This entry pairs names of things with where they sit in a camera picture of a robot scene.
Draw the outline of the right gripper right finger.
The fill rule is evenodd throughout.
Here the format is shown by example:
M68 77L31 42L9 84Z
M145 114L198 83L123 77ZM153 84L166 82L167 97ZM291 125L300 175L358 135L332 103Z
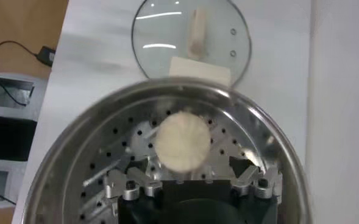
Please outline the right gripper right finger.
M262 171L251 160L232 156L229 157L229 166L235 174L230 179L230 197L234 203L249 194L261 200L275 197L278 203L282 202L283 175L276 166Z

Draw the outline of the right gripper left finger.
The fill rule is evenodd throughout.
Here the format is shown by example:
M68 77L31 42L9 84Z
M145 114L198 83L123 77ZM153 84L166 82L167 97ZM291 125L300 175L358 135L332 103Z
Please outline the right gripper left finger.
M111 204L112 213L118 213L119 199L134 201L139 199L140 190L147 197L156 197L162 190L163 183L147 176L139 168L131 166L132 158L120 159L114 168L108 170L104 177L105 197Z

